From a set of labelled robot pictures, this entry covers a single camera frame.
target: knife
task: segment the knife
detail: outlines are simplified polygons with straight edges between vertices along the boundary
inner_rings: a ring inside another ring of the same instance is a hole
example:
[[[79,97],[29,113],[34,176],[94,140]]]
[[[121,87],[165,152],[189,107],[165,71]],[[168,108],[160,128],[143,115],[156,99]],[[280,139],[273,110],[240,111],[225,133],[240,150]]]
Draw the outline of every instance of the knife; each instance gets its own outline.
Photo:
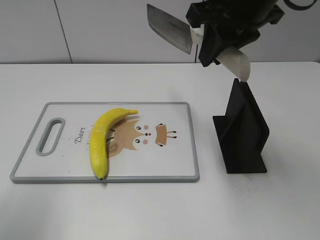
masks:
[[[154,32],[176,48],[191,54],[193,39],[187,23],[150,4],[146,5],[146,11],[149,26]],[[249,58],[239,49],[227,47],[216,59],[241,82],[248,80],[251,71]]]

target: banana tip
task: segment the banana tip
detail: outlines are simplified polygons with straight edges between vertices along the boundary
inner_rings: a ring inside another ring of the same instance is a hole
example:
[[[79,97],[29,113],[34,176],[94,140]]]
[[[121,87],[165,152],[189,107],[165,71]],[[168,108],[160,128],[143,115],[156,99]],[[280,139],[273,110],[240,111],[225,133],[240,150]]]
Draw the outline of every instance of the banana tip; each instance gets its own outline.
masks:
[[[129,110],[129,115],[134,115],[134,114],[138,114],[138,113],[139,113],[139,111],[136,109]]]

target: black stand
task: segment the black stand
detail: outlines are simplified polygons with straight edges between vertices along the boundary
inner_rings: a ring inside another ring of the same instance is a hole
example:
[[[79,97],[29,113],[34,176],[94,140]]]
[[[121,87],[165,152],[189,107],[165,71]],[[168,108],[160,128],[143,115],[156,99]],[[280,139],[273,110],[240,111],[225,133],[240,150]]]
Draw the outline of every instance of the black stand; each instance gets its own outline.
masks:
[[[266,173],[261,151],[269,128],[246,82],[234,79],[224,116],[213,116],[226,172]]]

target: banana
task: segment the banana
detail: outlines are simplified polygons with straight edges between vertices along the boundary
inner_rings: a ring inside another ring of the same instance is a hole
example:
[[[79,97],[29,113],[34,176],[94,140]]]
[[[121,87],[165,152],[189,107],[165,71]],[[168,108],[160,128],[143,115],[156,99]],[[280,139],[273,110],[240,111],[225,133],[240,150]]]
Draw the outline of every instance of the banana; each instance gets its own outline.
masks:
[[[94,175],[102,180],[107,173],[106,138],[110,129],[128,115],[138,114],[138,110],[114,108],[96,121],[90,136],[90,162]]]

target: white table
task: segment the white table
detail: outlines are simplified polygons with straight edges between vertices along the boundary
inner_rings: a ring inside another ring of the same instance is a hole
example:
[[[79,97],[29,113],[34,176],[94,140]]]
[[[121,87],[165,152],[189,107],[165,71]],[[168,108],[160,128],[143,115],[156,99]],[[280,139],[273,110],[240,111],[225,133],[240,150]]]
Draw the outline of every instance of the white table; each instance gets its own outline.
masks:
[[[270,128],[266,174],[227,174],[212,115],[234,76],[200,64],[0,65],[1,240],[318,240],[320,65],[251,65]],[[9,174],[47,102],[190,103],[196,183],[14,184]]]

